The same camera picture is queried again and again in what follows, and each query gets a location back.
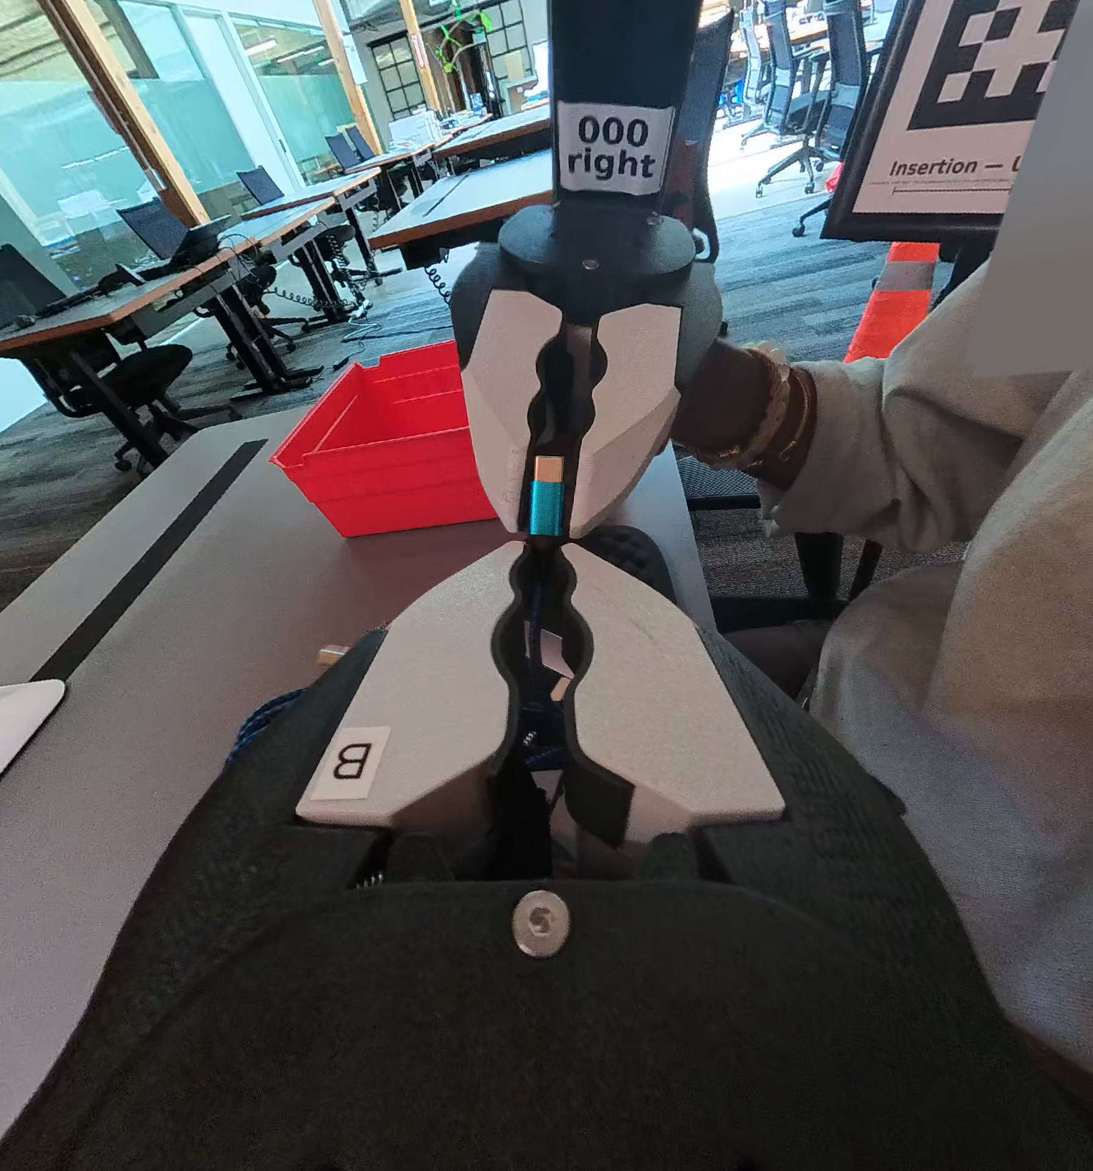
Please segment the red plastic bin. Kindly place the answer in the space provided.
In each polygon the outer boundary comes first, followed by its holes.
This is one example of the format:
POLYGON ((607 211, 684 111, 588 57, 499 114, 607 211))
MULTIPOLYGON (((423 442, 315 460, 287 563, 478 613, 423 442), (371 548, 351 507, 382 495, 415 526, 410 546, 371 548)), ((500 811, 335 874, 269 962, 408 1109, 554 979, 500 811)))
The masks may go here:
POLYGON ((341 536, 496 518, 454 341, 349 365, 269 459, 341 536))

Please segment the person's right hand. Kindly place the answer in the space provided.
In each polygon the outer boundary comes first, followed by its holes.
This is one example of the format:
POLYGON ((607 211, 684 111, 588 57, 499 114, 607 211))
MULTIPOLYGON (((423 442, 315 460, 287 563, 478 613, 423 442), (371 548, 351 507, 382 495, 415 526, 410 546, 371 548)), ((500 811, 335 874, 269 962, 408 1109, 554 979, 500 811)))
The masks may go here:
POLYGON ((671 441, 708 463, 742 462, 757 450, 776 396, 787 388, 788 372, 766 350, 715 338, 680 386, 671 441))

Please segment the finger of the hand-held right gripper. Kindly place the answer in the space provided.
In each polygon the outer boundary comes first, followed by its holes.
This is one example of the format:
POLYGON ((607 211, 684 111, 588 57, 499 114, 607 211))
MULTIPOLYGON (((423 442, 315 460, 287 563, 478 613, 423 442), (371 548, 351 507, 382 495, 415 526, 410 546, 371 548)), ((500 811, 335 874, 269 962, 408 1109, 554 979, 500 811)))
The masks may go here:
POLYGON ((532 444, 530 412, 541 390, 538 363, 562 327, 562 310, 523 290, 491 291, 463 368, 467 415, 481 485, 511 532, 521 522, 532 444))
POLYGON ((680 306, 644 302, 600 317, 595 337, 607 368, 580 446, 571 536, 586 536, 616 510, 669 440, 680 401, 681 315, 680 306))

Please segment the black framed marker sign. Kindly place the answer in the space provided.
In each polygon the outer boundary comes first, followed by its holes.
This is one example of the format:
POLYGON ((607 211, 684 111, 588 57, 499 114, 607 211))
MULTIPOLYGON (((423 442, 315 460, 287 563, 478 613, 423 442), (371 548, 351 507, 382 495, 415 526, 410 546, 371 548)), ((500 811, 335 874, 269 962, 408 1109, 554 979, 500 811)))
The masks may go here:
POLYGON ((1077 1, 897 2, 821 236, 996 234, 1078 8, 1077 1))

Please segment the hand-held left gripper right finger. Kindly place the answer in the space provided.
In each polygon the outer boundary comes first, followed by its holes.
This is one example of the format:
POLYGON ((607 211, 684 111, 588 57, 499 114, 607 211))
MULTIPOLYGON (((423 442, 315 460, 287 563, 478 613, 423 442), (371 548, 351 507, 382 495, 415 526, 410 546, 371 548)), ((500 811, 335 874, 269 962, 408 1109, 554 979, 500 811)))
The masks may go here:
POLYGON ((580 653, 564 698, 564 799, 609 846, 774 821, 787 801, 703 636, 651 584, 575 544, 561 550, 580 653))

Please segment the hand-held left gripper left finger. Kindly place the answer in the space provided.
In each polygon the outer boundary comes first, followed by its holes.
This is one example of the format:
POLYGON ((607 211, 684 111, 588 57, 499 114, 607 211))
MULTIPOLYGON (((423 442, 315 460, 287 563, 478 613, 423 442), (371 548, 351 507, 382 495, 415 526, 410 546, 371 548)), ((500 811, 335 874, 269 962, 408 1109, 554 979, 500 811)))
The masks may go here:
POLYGON ((484 834, 530 681, 530 548, 512 539, 390 625, 296 813, 320 825, 484 834))

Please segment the wooden top desk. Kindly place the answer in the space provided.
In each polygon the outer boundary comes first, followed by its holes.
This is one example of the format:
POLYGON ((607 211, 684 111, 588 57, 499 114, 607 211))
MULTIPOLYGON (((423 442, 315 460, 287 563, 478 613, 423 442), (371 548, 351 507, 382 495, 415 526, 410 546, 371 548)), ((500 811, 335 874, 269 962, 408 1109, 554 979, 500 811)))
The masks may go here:
MULTIPOLYGON (((237 309, 232 309, 232 295, 238 292, 238 277, 233 270, 233 263, 249 248, 246 243, 223 245, 216 255, 196 266, 151 278, 142 275, 138 283, 128 278, 133 273, 132 269, 116 272, 110 277, 110 282, 116 284, 111 291, 94 287, 65 296, 44 310, 42 326, 49 327, 55 336, 74 332, 79 324, 103 328, 123 354, 134 354, 142 345, 157 346, 152 344, 152 338, 162 329, 198 309, 210 308, 220 317, 222 324, 242 350, 243 358, 251 360, 260 356, 256 338, 261 332, 258 324, 251 323, 242 297, 236 300, 237 309)), ((0 350, 10 346, 11 340, 0 337, 0 350)), ((232 401, 192 409, 174 403, 197 431, 196 419, 202 417, 227 417, 231 421, 243 418, 243 413, 232 401)), ((151 469, 139 467, 135 453, 130 453, 129 459, 133 460, 132 468, 137 465, 141 472, 151 469)))
POLYGON ((381 175, 380 166, 355 168, 243 213, 243 222, 259 240, 259 251, 304 270, 310 300, 319 313, 304 329, 317 329, 320 319, 331 324, 362 319, 372 309, 364 284, 381 283, 383 275, 355 205, 381 175))
POLYGON ((529 153, 428 184, 368 242, 374 251, 398 250, 409 269, 426 268, 459 246, 495 242, 507 219, 553 195, 552 151, 529 153))

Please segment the black laptop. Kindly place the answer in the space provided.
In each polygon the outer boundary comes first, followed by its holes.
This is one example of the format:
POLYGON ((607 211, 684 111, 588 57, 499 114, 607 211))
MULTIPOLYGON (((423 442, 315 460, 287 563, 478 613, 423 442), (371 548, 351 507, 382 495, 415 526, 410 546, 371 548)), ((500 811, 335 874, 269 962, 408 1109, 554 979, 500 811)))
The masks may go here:
POLYGON ((223 215, 188 228, 174 254, 168 259, 170 270, 186 270, 216 255, 222 246, 222 234, 233 223, 233 215, 223 215))

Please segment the person's right forearm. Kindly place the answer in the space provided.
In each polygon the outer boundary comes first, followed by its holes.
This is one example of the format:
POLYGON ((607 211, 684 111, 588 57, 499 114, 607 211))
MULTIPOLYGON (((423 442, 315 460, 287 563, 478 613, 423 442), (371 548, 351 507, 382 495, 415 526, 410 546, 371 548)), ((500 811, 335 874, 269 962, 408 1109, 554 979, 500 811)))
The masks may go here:
POLYGON ((767 536, 833 532, 909 552, 972 540, 1067 372, 978 377, 966 350, 990 265, 884 359, 796 367, 815 433, 789 487, 760 490, 767 536))

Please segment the orange traffic cone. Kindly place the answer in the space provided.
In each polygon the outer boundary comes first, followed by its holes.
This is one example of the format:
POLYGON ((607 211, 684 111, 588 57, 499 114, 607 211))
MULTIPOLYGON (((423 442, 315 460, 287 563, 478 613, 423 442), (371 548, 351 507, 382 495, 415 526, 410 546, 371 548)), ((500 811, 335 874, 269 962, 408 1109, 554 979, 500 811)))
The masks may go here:
POLYGON ((846 363, 887 358, 931 311, 941 246, 893 242, 850 344, 846 363))

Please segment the person's arm, beige sleeve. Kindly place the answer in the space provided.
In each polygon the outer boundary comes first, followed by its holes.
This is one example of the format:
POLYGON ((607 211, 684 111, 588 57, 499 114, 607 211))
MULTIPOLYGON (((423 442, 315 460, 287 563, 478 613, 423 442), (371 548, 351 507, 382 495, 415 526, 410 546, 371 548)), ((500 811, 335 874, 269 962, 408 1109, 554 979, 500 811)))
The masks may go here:
POLYGON ((964 543, 835 620, 812 711, 902 798, 1009 1019, 1093 1119, 1093 370, 964 543))

